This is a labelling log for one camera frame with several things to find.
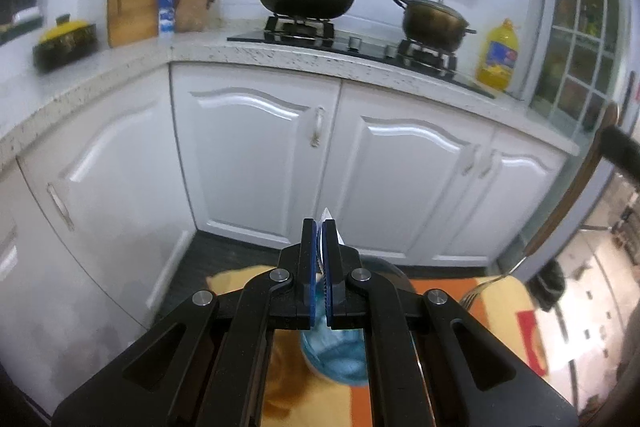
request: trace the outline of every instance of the yellow oil bottle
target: yellow oil bottle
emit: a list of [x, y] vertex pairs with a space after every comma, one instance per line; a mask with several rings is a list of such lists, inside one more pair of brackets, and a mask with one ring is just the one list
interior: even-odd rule
[[518, 36], [513, 23], [505, 19], [489, 32], [480, 54], [476, 79], [494, 89], [504, 91], [511, 82], [518, 59]]

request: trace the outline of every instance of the pan handle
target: pan handle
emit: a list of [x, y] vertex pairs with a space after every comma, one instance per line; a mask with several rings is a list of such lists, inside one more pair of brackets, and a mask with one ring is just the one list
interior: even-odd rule
[[394, 0], [394, 3], [396, 3], [403, 10], [406, 10], [406, 7], [409, 6], [408, 0]]

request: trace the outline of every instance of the countertop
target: countertop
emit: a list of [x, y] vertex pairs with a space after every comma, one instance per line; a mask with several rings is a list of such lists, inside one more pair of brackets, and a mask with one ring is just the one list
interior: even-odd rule
[[579, 147], [508, 95], [495, 100], [463, 87], [358, 57], [226, 38], [245, 28], [176, 35], [105, 50], [48, 74], [27, 71], [0, 80], [0, 170], [38, 136], [84, 104], [169, 62], [244, 64], [325, 74], [421, 96], [514, 128], [571, 155]]

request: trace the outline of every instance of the cabinet handle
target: cabinet handle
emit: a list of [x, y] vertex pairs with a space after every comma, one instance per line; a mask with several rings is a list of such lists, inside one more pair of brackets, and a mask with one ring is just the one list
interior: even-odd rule
[[314, 127], [314, 133], [311, 136], [311, 147], [318, 147], [320, 145], [320, 136], [322, 135], [322, 122], [324, 120], [324, 107], [316, 108], [316, 126]]
[[58, 209], [58, 213], [60, 214], [60, 217], [66, 223], [66, 227], [73, 232], [74, 222], [71, 220], [71, 216], [69, 216], [69, 211], [66, 209], [66, 205], [64, 201], [60, 199], [60, 196], [56, 192], [56, 189], [53, 186], [53, 183], [47, 184], [47, 192], [49, 193], [49, 196], [51, 196], [51, 199], [53, 200], [53, 204], [55, 204], [56, 208]]
[[460, 172], [460, 174], [466, 176], [471, 172], [471, 169], [474, 168], [474, 163], [476, 163], [476, 148], [467, 147], [462, 154], [464, 158], [462, 172]]
[[491, 167], [494, 166], [494, 154], [495, 151], [491, 151], [491, 154], [489, 156], [484, 157], [484, 162], [486, 162], [486, 165], [482, 166], [482, 171], [478, 175], [478, 179], [481, 180], [487, 174], [489, 174], [489, 172], [491, 172]]

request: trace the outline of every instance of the tile floor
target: tile floor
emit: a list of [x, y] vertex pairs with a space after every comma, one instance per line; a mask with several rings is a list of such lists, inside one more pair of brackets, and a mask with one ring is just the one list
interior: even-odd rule
[[[594, 214], [604, 215], [606, 206], [601, 201]], [[538, 310], [536, 318], [548, 381], [581, 412], [590, 397], [603, 400], [615, 386], [623, 332], [640, 286], [628, 254], [615, 247], [607, 232], [578, 232], [558, 262], [566, 291], [554, 311]]]

